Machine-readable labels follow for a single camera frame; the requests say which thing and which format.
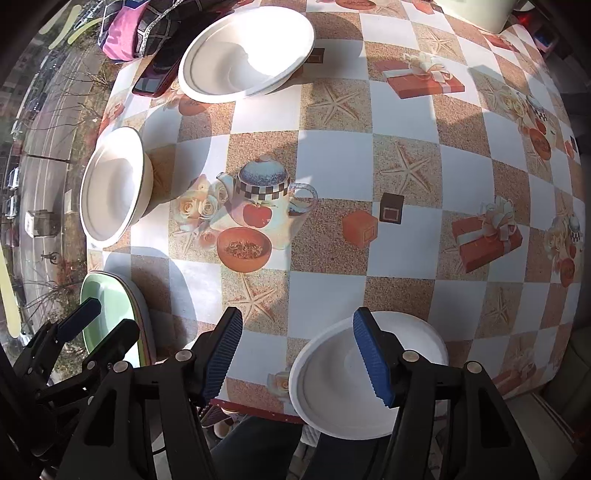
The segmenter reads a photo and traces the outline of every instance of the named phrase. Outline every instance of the smartphone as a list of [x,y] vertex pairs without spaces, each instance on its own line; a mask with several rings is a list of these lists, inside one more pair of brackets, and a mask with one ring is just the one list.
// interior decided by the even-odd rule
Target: smartphone
[[154,98],[162,95],[176,78],[178,65],[191,42],[222,16],[219,12],[199,12],[183,20],[142,72],[131,92]]

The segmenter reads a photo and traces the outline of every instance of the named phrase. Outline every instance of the white bowl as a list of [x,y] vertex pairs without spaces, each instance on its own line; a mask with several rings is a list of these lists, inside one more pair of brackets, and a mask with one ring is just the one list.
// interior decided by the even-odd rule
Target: white bowl
[[314,27],[283,7],[234,12],[207,27],[178,68],[183,92],[204,103],[234,102],[280,87],[308,58]]
[[113,130],[92,154],[80,189],[80,220],[89,241],[110,247],[144,214],[154,185],[152,163],[131,127]]
[[[396,334],[405,349],[447,365],[447,349],[431,325],[400,312],[373,312],[379,327]],[[311,340],[291,367],[291,403],[300,417],[322,433],[367,440],[392,433],[397,408],[374,393],[353,335],[353,317]]]

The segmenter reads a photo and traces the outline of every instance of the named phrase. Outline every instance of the green plate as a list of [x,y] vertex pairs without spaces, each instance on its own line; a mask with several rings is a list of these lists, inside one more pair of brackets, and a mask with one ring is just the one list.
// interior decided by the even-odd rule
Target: green plate
[[[101,272],[90,272],[82,283],[80,302],[88,298],[99,299],[102,310],[83,330],[86,350],[91,353],[107,334],[124,319],[138,321],[134,313],[131,299],[123,285],[114,277]],[[143,366],[145,359],[139,354],[140,348],[136,343],[125,355],[127,360],[134,367]]]

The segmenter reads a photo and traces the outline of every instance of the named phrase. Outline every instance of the street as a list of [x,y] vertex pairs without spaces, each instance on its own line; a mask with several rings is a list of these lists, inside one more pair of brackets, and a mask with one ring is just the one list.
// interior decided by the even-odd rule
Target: street
[[[84,102],[92,87],[84,72],[97,73],[104,57],[96,50],[84,53],[72,48],[63,65],[49,82],[46,91],[48,98],[41,112],[33,121],[24,141],[24,152],[46,157],[70,159],[72,143],[78,122],[79,105]],[[62,233],[49,238],[31,238],[24,229],[25,213],[28,210],[47,209],[63,215],[64,186],[67,163],[55,160],[21,157],[21,203],[20,247],[15,249],[15,275],[21,276],[24,283],[27,303],[49,291],[47,282],[55,280],[58,266],[52,265],[41,254],[62,250]],[[34,313],[34,330],[44,322],[46,308],[42,306]]]

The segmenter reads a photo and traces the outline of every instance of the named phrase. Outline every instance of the table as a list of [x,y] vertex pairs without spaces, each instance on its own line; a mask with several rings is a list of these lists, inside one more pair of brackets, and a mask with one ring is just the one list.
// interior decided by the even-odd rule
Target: table
[[[125,125],[140,132],[154,192],[116,245],[89,245],[88,265],[138,284],[160,358],[241,308],[219,404],[297,421],[290,366],[361,305],[428,321],[452,365],[481,362],[503,395],[560,365],[582,274],[583,180],[542,57],[520,25],[490,35],[436,5],[374,3],[237,4],[293,8],[316,30],[307,63],[260,98],[205,105],[173,83],[151,100],[130,93],[149,59],[118,74],[101,138]],[[236,191],[231,175],[261,155],[280,163],[267,166],[282,185]],[[285,175],[313,188],[288,188]],[[273,245],[252,273],[216,252],[238,222]]]

